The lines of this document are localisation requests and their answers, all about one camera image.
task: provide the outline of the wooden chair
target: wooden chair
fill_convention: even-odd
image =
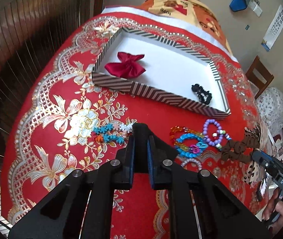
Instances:
[[[256,69],[262,77],[266,80],[266,83],[263,83],[254,73],[253,70]],[[246,76],[250,82],[252,82],[259,89],[258,93],[255,95],[255,99],[257,99],[263,91],[269,86],[269,84],[274,79],[274,76],[269,73],[269,71],[265,68],[265,66],[260,62],[260,58],[256,56],[252,65],[246,72]]]

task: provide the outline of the brown scrunchie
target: brown scrunchie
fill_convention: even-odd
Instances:
[[[233,139],[228,140],[226,145],[221,149],[221,160],[227,161],[228,159],[232,161],[240,161],[245,164],[251,162],[251,156],[246,156],[243,153],[246,151],[247,147],[243,142],[235,141]]]

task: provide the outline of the tablecloth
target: tablecloth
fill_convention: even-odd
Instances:
[[[220,124],[233,139],[242,140],[245,127],[252,129],[260,121],[248,81],[227,50],[213,45],[209,36],[205,38],[186,30],[182,21],[177,27],[167,21],[160,22],[164,17],[152,18],[148,12],[149,15],[142,16],[138,9],[134,10],[120,12],[119,8],[118,12],[98,15],[78,28],[32,87],[8,139],[2,169],[2,216],[12,224],[75,168],[97,169],[114,159],[116,151],[125,146],[93,141],[90,133],[95,126],[138,121],[146,123],[168,144],[173,126],[202,131],[207,116],[93,85],[92,64],[120,26],[165,36],[211,58],[222,78],[231,109],[231,115],[220,120]],[[243,181],[247,165],[223,162],[220,157],[216,148],[208,147],[199,159],[203,168],[218,177],[252,213],[257,213],[266,200],[258,202],[256,186],[251,188]],[[181,159],[176,158],[176,162],[180,163]],[[197,170],[191,164],[186,168]],[[167,191],[153,191],[146,174],[135,175],[130,191],[115,191],[111,238],[168,238],[168,231]]]

